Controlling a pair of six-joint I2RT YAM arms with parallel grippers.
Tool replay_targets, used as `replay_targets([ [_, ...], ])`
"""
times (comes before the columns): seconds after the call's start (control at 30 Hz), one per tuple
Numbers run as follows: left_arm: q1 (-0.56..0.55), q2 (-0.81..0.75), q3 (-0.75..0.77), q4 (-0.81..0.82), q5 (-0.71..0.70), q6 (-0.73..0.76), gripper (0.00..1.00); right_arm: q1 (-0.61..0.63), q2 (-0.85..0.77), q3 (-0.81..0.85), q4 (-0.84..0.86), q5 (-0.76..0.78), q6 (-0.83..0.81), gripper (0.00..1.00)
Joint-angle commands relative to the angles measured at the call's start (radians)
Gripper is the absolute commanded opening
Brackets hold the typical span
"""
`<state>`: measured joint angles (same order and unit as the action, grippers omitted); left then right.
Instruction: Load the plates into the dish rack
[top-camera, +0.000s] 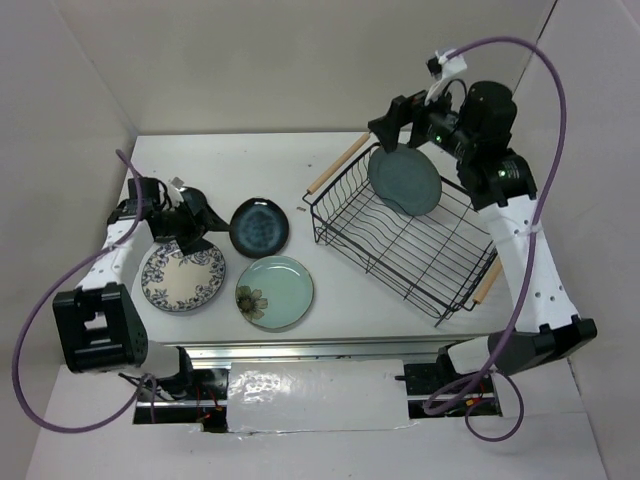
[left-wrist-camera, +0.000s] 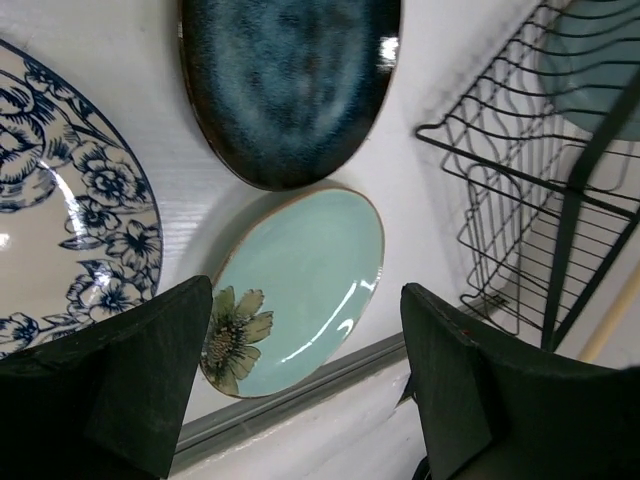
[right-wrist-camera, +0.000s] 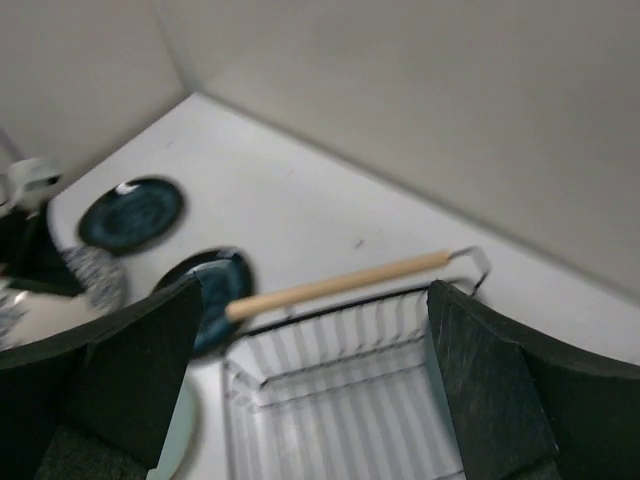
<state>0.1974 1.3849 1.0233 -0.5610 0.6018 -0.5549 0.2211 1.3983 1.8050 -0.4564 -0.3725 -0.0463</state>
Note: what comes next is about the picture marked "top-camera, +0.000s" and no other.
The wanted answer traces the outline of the large grey-blue plate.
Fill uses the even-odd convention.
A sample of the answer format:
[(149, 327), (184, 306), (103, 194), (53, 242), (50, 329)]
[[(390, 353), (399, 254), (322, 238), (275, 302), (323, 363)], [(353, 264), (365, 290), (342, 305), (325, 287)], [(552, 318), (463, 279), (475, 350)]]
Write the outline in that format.
[(393, 152), (377, 148), (368, 164), (376, 195), (399, 214), (422, 216), (433, 211), (442, 195), (441, 176), (421, 151), (399, 144)]

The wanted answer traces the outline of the dark blue plate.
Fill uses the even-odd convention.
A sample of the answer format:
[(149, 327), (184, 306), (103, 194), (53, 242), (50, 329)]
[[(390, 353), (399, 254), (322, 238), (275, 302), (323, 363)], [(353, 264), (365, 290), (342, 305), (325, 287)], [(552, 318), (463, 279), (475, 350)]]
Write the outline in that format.
[(230, 241), (241, 255), (260, 259), (279, 253), (289, 238), (289, 221), (273, 201), (250, 198), (234, 212), (230, 222)]

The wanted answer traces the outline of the light teal flower plate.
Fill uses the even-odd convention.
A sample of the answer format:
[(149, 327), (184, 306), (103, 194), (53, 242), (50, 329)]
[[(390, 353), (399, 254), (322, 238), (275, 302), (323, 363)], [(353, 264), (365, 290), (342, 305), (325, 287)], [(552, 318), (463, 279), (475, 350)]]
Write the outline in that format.
[(315, 285), (309, 271), (287, 256), (254, 261), (236, 283), (235, 303), (243, 318), (266, 331), (293, 327), (309, 311)]

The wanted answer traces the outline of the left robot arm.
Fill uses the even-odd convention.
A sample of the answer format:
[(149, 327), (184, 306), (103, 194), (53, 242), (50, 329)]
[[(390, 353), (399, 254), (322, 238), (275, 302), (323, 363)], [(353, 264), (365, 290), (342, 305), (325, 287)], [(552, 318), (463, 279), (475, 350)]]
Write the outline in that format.
[(153, 177), (129, 179), (127, 198), (107, 220), (102, 253), (75, 289), (53, 300), (68, 369), (151, 375), (176, 399), (193, 394), (198, 376), (186, 350), (149, 339), (130, 290), (153, 244), (195, 255), (210, 247), (207, 233), (229, 229), (200, 190)]

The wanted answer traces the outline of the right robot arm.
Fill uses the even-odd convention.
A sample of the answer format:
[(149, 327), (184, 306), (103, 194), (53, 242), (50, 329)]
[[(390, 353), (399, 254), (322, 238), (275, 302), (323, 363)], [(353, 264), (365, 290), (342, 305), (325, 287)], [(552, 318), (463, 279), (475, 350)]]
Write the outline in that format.
[(563, 359), (597, 335), (594, 320), (578, 313), (563, 287), (535, 215), (541, 198), (533, 174), (509, 146), (516, 115), (508, 87), (480, 81), (458, 111), (450, 94), (430, 100), (420, 91), (394, 98), (385, 115), (368, 123), (388, 152), (400, 148), (400, 130), (410, 125), (410, 148), (431, 142), (456, 159), (460, 183), (492, 238), (519, 312), (507, 340), (494, 332), (446, 348), (448, 360), (438, 365), (436, 379), (448, 392), (460, 391), (488, 360), (513, 375)]

